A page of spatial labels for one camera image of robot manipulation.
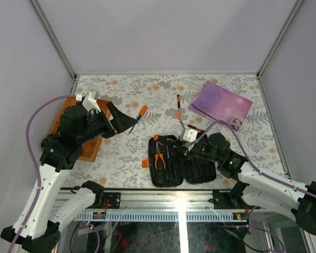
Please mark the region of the black handled screwdriver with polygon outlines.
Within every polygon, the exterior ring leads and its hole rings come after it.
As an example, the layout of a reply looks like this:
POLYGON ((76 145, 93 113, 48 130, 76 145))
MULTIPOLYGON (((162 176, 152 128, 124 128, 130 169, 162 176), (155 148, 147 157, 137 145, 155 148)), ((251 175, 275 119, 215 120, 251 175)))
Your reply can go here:
POLYGON ((184 145, 184 141, 181 141, 179 139, 168 140, 166 136, 157 135, 157 134, 153 137, 153 139, 155 142, 161 145, 167 146, 171 149, 182 149, 184 145))

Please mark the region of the orange handled pliers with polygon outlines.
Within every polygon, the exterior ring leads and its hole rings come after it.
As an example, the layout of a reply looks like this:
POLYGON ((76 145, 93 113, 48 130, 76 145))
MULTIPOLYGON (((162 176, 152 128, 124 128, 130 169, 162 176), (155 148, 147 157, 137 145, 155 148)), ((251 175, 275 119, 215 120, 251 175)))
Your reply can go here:
POLYGON ((158 142, 155 143, 155 150, 156 150, 156 154, 155 154, 154 166, 155 166, 156 171, 157 172, 158 171, 166 171, 166 164, 165 164, 164 156, 160 152, 160 146, 159 146, 158 142))

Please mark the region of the black plastic tool case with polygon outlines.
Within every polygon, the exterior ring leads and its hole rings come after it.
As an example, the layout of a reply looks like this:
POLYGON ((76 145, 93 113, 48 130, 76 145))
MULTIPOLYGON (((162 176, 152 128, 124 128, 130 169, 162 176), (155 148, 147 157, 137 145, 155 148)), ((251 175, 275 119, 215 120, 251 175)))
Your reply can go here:
POLYGON ((156 171, 155 141, 152 138, 148 141, 148 158, 142 161, 142 167, 149 169, 151 181, 155 187, 177 187, 184 181, 190 184, 202 184, 216 179, 215 163, 202 159, 188 159, 178 154, 175 149, 169 148, 170 159, 167 159, 166 146, 159 144, 160 152, 164 156, 166 171, 156 171))

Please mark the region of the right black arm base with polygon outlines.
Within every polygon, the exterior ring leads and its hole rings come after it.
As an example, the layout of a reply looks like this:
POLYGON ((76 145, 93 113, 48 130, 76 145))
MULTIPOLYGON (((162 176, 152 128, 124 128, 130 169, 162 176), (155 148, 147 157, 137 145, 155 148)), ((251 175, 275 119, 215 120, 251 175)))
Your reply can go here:
POLYGON ((242 200, 246 184, 237 182, 230 190, 212 190, 212 199, 215 209, 245 209, 246 203, 242 200))

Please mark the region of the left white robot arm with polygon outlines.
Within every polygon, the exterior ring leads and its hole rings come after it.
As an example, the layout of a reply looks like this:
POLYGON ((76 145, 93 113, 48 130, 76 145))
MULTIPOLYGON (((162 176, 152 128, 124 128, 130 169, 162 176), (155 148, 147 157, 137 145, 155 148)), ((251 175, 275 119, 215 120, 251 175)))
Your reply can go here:
POLYGON ((86 109, 77 103, 67 107, 54 134, 42 141, 43 153, 32 194, 19 219, 3 228, 1 238, 19 244, 28 252, 51 252, 64 228, 88 207, 105 204, 104 188, 91 180, 56 212, 53 204, 59 190, 83 153, 83 145, 97 137, 105 139, 120 134, 136 124, 136 119, 106 104, 113 117, 109 120, 99 108, 86 109))

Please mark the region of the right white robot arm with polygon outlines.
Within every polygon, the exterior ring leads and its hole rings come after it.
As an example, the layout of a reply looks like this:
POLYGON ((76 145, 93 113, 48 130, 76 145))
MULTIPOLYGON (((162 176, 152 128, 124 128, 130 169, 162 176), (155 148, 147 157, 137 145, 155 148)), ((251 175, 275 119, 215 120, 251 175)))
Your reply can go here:
POLYGON ((241 208, 247 204, 279 213, 316 236, 315 181, 305 184, 257 168, 247 157, 232 151, 220 133, 203 140, 199 132, 191 129, 180 138, 187 155, 216 162, 224 177, 236 180, 240 190, 230 194, 232 206, 241 208))

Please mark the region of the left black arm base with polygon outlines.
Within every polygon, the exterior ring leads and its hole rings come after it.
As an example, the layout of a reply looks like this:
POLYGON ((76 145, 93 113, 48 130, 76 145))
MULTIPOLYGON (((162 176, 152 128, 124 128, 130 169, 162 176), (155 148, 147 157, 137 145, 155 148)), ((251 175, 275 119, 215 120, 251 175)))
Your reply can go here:
POLYGON ((121 193, 120 192, 106 192, 104 194, 104 199, 97 206, 92 206, 93 209, 119 209, 121 203, 121 193))

